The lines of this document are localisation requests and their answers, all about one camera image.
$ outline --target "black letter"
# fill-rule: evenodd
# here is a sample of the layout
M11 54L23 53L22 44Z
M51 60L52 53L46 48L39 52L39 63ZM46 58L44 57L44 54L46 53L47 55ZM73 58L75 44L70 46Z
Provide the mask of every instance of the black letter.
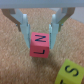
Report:
M63 83L63 80L61 80L60 84L65 84L65 83Z
M43 50L43 53L39 53L39 52L34 52L36 54L44 54L45 53L45 50Z
M65 67L65 71L66 71L66 72L71 73L72 71L75 70L77 73L76 73L76 74L73 74L73 76L77 76L77 75L79 74L79 72L78 72L78 70L77 70L76 68L73 68L73 69L71 69L70 71L67 71L67 68L68 68L68 67L70 67L70 65L68 65L68 66Z
M35 36L41 37L41 38L39 38L39 39L36 39L35 41L46 42L46 41L40 40L40 39L46 38L46 36L41 36L41 35L35 35Z

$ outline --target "beige surface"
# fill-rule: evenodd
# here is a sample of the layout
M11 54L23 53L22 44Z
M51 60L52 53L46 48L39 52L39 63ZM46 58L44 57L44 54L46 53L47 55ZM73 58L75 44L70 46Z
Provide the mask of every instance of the beige surface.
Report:
M54 11L21 11L28 14L31 32L49 33ZM0 10L0 84L54 84L66 58L84 67L84 24L68 19L58 33L49 57L32 58L22 33Z

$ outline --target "yellow-green block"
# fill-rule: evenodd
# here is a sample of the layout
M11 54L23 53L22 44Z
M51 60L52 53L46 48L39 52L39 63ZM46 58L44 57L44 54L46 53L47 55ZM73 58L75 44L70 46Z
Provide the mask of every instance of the yellow-green block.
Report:
M66 59L62 65L55 84L81 84L84 68Z

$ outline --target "toy block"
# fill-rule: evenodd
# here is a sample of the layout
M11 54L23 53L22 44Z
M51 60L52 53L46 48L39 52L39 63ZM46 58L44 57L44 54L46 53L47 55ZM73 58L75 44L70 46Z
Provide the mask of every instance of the toy block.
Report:
M84 68L66 59L61 67L55 84L81 84Z
M49 34L32 32L30 56L47 58L49 54Z

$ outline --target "red cube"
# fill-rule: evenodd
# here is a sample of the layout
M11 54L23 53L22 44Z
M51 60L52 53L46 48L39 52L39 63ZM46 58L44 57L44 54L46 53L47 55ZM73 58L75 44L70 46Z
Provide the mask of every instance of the red cube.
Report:
M49 34L32 32L30 56L47 58L49 54Z

